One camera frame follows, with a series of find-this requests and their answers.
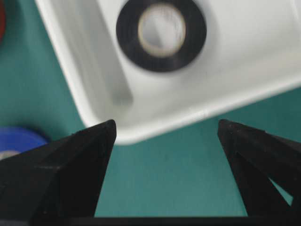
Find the tape roll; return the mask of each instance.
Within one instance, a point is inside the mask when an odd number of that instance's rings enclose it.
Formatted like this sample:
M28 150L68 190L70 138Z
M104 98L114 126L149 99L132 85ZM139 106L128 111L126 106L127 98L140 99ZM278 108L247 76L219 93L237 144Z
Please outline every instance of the tape roll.
M148 15L156 16L155 7L161 11L157 15L172 20L176 32L181 30L175 33L178 45L160 50L142 40L143 21ZM200 53L206 40L206 22L192 0L129 0L119 14L116 35L122 51L136 65L154 72L171 72L185 67Z
M47 144L47 140L34 131L20 128L0 128L0 160Z

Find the black tape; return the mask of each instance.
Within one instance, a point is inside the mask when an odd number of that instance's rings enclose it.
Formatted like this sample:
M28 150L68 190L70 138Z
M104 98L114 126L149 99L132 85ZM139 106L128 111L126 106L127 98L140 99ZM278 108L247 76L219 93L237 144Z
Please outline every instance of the black tape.
M173 55L155 57L147 53L138 38L138 23L142 13L156 3L168 3L177 8L185 20L186 35L182 47ZM205 19L192 0L129 0L120 12L116 25L119 45L136 65L154 72L180 69L195 59L206 40Z

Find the blue tape roll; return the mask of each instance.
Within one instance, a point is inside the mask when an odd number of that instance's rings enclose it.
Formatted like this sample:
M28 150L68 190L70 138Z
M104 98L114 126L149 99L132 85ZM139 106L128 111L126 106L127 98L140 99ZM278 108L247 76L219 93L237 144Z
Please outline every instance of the blue tape roll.
M31 130L19 127L0 128L0 159L45 144L47 140Z

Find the green surface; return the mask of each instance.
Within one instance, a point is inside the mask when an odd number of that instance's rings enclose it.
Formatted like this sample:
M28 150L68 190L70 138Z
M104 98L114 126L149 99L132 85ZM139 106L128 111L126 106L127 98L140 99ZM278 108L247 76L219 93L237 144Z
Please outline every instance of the green surface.
M83 128L33 0L6 0L0 126L51 139ZM221 118L301 140L301 89L131 146L113 149L97 216L244 216L217 138Z

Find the red object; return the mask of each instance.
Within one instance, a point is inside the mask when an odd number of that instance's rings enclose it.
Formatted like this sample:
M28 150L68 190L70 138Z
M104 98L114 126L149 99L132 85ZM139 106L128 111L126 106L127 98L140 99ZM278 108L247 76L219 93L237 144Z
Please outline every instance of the red object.
M5 31L5 12L2 0L0 0L0 40L2 39Z

